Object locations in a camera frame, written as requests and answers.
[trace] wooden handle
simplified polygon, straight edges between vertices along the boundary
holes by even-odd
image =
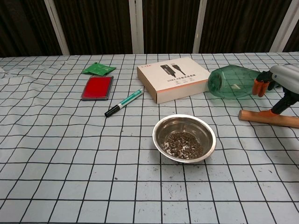
[[[299,128],[299,118],[277,115],[275,117],[263,117],[254,111],[245,111],[240,110],[239,112],[240,120],[249,120],[260,123],[267,123],[271,125],[287,126],[287,127],[296,127]]]

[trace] green plastic bottle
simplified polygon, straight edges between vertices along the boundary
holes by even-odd
[[[210,92],[223,99],[237,99],[252,93],[259,71],[229,65],[212,71],[208,80]]]

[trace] stainless steel bowl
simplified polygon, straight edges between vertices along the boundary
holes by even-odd
[[[163,144],[173,133],[188,132],[192,134],[203,147],[201,157],[186,160],[174,157],[165,152]],[[211,127],[201,119],[184,114],[174,114],[161,119],[154,127],[153,140],[157,149],[166,157],[185,163],[199,162],[210,156],[216,147],[216,137]]]

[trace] white box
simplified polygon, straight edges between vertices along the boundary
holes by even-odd
[[[137,75],[157,104],[208,90],[210,72],[189,57],[137,67]]]

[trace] marker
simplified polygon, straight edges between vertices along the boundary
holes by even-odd
[[[134,99],[141,96],[143,94],[143,89],[139,89],[136,92],[134,92],[132,95],[125,98],[123,101],[121,101],[118,105],[115,105],[112,107],[109,111],[105,113],[106,117],[110,117],[112,114],[115,114],[118,112],[121,108],[123,108],[125,105],[131,103]]]

